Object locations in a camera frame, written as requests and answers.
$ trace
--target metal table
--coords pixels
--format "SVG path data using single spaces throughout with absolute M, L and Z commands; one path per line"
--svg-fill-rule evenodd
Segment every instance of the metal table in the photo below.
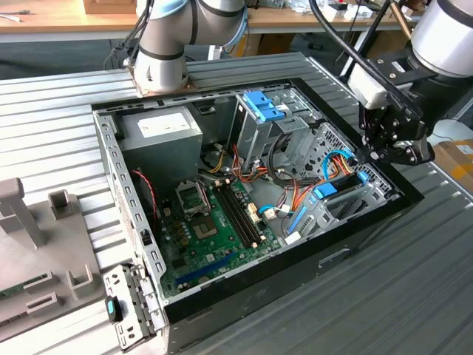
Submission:
M 189 69 L 204 88 L 301 77 L 356 124 L 350 92 L 301 54 L 196 62 Z M 136 96 L 125 70 L 0 81 L 0 176 L 22 178 L 27 203 L 55 189 L 77 194 L 102 271 L 129 260 L 130 250 L 89 105 Z M 184 354 L 470 354 L 472 197 L 432 164 L 399 169 L 426 198 L 380 240 Z M 159 354 L 161 347 L 155 338 L 131 354 Z M 0 344 L 0 354 L 43 352 L 119 354 L 103 303 Z

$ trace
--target ram slot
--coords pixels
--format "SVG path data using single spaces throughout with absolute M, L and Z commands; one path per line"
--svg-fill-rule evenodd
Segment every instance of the ram slot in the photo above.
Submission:
M 218 188 L 214 191 L 219 204 L 223 208 L 226 216 L 234 227 L 238 238 L 245 248 L 250 248 L 254 243 L 260 244 L 261 237 L 258 234 L 255 226 L 252 224 L 250 218 L 240 207 L 237 199 L 234 196 L 229 186 Z

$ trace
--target label sticker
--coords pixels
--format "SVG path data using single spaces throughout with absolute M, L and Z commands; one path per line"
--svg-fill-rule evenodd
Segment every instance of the label sticker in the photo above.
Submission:
M 473 149 L 466 145 L 457 145 L 457 148 L 461 150 L 463 154 L 473 154 Z
M 182 113 L 171 113 L 165 116 L 145 118 L 138 121 L 138 127 L 140 127 L 141 134 L 144 138 L 165 135 L 191 128 Z
M 278 109 L 278 111 L 289 111 L 289 107 L 287 107 L 285 104 L 278 105 L 276 106 L 276 108 Z

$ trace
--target black chassis frame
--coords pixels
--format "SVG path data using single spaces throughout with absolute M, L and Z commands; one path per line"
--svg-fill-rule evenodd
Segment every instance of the black chassis frame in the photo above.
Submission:
M 253 82 L 246 86 L 249 84 L 265 87 L 292 85 L 324 115 L 325 119 L 342 132 L 356 149 L 362 147 L 361 136 L 302 79 Z M 237 84 L 226 89 L 244 86 L 245 84 Z M 225 87 L 196 92 L 205 95 L 205 92 L 217 90 L 224 92 Z M 161 100 L 164 98 L 180 97 L 196 92 L 180 92 L 96 104 L 92 105 L 92 110 L 100 111 L 99 115 L 130 115 L 148 111 L 143 108 L 143 101 L 156 101 L 162 106 Z M 164 309 L 171 325 L 169 353 L 174 354 L 209 337 L 323 274 L 370 244 L 372 239 L 382 233 L 394 220 L 409 212 L 423 200 L 423 195 L 393 166 L 376 161 L 370 163 L 377 173 L 394 187 L 400 197 L 263 263 L 227 279 L 219 280 L 196 294 L 167 305 Z

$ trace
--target expansion slot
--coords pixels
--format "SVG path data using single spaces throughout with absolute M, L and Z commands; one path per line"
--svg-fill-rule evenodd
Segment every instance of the expansion slot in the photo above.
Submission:
M 227 255 L 226 257 L 224 257 L 223 259 L 221 260 L 218 260 L 212 264 L 209 264 L 207 266 L 204 266 L 203 268 L 200 268 L 199 270 L 196 270 L 196 271 L 193 271 L 187 275 L 184 275 L 184 276 L 181 276 L 181 277 L 178 277 L 175 281 L 176 285 L 179 285 L 179 284 L 182 284 L 182 283 L 188 283 L 189 281 L 193 280 L 193 279 L 197 279 L 198 277 L 201 277 L 205 274 L 207 274 L 208 272 L 211 272 L 213 270 L 217 270 L 218 268 L 222 268 L 223 266 L 225 266 L 228 261 L 230 261 L 230 259 L 234 256 L 234 253 L 232 254 L 229 254 Z
M 243 208 L 234 196 L 230 185 L 221 186 L 214 190 L 214 195 L 223 208 L 226 216 L 230 219 L 231 225 L 238 234 L 238 238 L 245 248 L 255 247 L 262 242 L 261 236 L 246 215 Z

